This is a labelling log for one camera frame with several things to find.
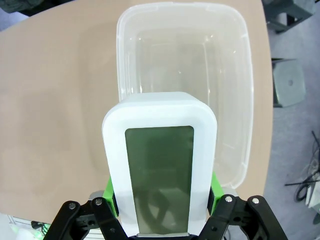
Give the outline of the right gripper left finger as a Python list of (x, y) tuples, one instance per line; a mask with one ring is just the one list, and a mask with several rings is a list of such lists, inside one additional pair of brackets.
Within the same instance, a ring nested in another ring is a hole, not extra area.
[(66, 201), (58, 211), (44, 238), (46, 240), (83, 240), (90, 230), (100, 229), (105, 240), (128, 240), (119, 220), (112, 180), (102, 194), (81, 205)]

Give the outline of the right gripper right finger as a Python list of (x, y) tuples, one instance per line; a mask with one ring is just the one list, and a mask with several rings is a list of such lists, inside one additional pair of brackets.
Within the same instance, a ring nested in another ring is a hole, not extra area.
[(229, 226), (238, 226), (248, 240), (286, 240), (283, 228), (261, 195), (243, 200), (225, 194), (216, 174), (212, 174), (206, 221), (198, 240), (223, 240)]

